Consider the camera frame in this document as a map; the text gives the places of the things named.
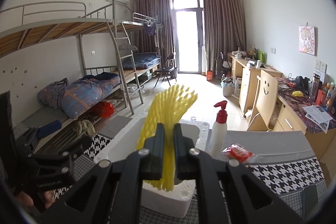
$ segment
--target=wall socket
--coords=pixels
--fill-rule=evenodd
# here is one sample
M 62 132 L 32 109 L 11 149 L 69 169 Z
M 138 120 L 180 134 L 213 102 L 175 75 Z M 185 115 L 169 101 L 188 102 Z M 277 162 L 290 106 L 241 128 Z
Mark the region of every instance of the wall socket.
M 320 70 L 320 66 L 321 66 L 321 61 L 316 59 L 315 60 L 315 69 Z
M 327 71 L 326 63 L 321 62 L 320 71 L 324 73 Z

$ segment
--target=drawer handle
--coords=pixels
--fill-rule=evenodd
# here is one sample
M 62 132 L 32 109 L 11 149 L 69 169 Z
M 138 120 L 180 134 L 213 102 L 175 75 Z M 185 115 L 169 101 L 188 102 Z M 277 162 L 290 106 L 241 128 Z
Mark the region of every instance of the drawer handle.
M 289 121 L 288 121 L 287 119 L 285 119 L 285 121 L 286 121 L 286 123 L 289 125 L 289 127 L 290 127 L 291 129 L 293 129 L 293 127 L 292 127 L 292 125 L 289 123 Z

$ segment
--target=person's hand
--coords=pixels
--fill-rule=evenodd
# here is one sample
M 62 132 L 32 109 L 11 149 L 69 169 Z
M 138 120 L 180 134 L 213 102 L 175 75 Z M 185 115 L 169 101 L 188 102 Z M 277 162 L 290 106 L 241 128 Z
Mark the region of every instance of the person's hand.
M 48 209 L 51 205 L 55 203 L 55 190 L 46 191 L 43 193 L 44 206 Z
M 18 203 L 28 211 L 28 207 L 34 205 L 33 199 L 27 195 L 25 192 L 20 192 L 16 197 Z M 50 190 L 43 193 L 42 200 L 44 202 L 44 206 L 48 209 L 51 205 L 55 203 L 55 191 Z

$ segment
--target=bed ladder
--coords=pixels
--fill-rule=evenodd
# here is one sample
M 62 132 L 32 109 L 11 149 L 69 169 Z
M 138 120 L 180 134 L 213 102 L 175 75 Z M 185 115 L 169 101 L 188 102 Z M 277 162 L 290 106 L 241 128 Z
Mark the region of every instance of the bed ladder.
M 119 49 L 118 49 L 118 44 L 117 44 L 117 40 L 119 40 L 119 39 L 127 40 L 125 43 L 129 43 L 129 44 L 131 44 L 131 41 L 129 39 L 129 36 L 127 34 L 125 26 L 123 24 L 122 24 L 122 27 L 123 27 L 123 31 L 125 32 L 125 35 L 126 35 L 125 37 L 116 37 L 117 36 L 117 25 L 116 25 L 116 23 L 114 23 L 114 27 L 115 27 L 114 32 L 112 31 L 108 22 L 106 22 L 106 26 L 107 26 L 109 34 L 112 38 L 114 48 L 115 48 L 115 55 L 116 55 L 116 58 L 117 58 L 118 72 L 119 72 L 120 79 L 121 79 L 121 90 L 122 90 L 122 93 L 123 93 L 125 108 L 127 108 L 127 102 L 128 102 L 129 107 L 131 109 L 131 112 L 132 112 L 132 114 L 134 114 L 134 110 L 133 110 L 133 106 L 132 106 L 132 102 L 131 102 L 131 96 L 134 95 L 135 93 L 139 92 L 139 97 L 140 97 L 140 100 L 141 100 L 141 104 L 143 104 L 143 99 L 142 99 L 141 87 L 140 87 L 140 83 L 139 83 L 139 79 L 138 79 L 138 75 L 137 75 L 137 70 L 135 68 L 133 51 L 131 50 L 131 54 L 121 57 Z M 133 67 L 133 71 L 134 71 L 134 77 L 135 77 L 135 81 L 136 81 L 136 85 L 137 85 L 137 89 L 131 95 L 129 94 L 128 89 L 127 89 L 127 82 L 125 80 L 124 69 L 123 69 L 122 61 L 121 61 L 122 59 L 127 58 L 127 57 L 131 58 L 132 67 Z

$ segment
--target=folding chair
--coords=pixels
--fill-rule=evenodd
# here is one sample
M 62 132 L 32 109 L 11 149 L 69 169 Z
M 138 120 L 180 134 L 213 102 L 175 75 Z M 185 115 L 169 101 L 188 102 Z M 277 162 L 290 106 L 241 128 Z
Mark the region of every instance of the folding chair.
M 168 80 L 168 83 L 169 83 L 169 79 L 168 79 L 167 74 L 170 73 L 170 72 L 173 72 L 174 77 L 175 77 L 175 82 L 177 82 L 177 80 L 176 80 L 176 75 L 175 75 L 175 73 L 174 73 L 174 69 L 175 69 L 175 67 L 174 67 L 174 65 L 173 65 L 173 64 L 174 64 L 174 60 L 175 60 L 175 55 L 176 55 L 176 52 L 173 52 L 170 56 L 168 56 L 168 58 L 166 59 L 164 65 L 163 65 L 163 67 L 162 67 L 162 68 L 158 68 L 157 70 L 155 70 L 156 73 L 159 72 L 159 77 L 157 78 L 157 81 L 156 81 L 154 87 L 156 87 L 156 85 L 157 85 L 157 83 L 158 83 L 158 81 L 159 81 L 159 79 L 160 79 L 160 76 L 161 76 L 161 74 L 162 74 L 163 72 L 164 72 L 164 74 L 165 74 L 165 76 L 166 76 L 166 78 L 167 78 L 167 80 Z

